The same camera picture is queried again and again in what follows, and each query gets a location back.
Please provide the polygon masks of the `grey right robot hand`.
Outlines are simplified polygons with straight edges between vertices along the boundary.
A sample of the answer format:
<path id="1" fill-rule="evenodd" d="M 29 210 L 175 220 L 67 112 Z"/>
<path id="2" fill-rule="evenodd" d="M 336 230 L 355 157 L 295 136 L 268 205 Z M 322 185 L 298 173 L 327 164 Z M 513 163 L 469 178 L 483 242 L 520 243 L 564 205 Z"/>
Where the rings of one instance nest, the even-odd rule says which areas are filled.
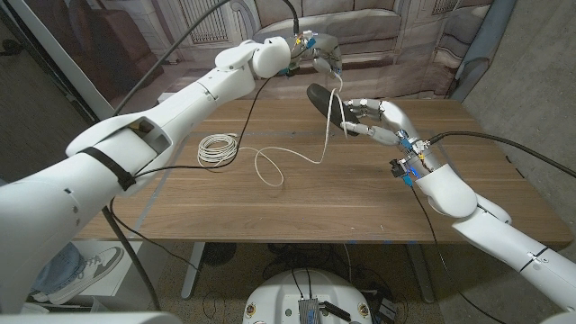
<path id="1" fill-rule="evenodd" d="M 351 99 L 350 111 L 340 126 L 344 131 L 363 134 L 384 146 L 395 146 L 403 158 L 391 161 L 391 172 L 407 185 L 416 183 L 442 165 L 422 139 L 408 115 L 395 103 L 375 99 Z"/>

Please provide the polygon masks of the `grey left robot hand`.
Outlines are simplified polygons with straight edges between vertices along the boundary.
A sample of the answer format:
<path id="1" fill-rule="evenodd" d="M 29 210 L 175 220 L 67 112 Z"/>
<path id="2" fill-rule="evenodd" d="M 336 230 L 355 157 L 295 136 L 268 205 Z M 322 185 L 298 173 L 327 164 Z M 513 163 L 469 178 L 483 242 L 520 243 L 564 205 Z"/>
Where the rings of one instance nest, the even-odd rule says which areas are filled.
<path id="1" fill-rule="evenodd" d="M 286 41 L 291 53 L 289 75 L 295 74 L 304 60 L 310 60 L 312 67 L 321 74 L 332 78 L 341 75 L 342 54 L 336 37 L 307 30 Z"/>

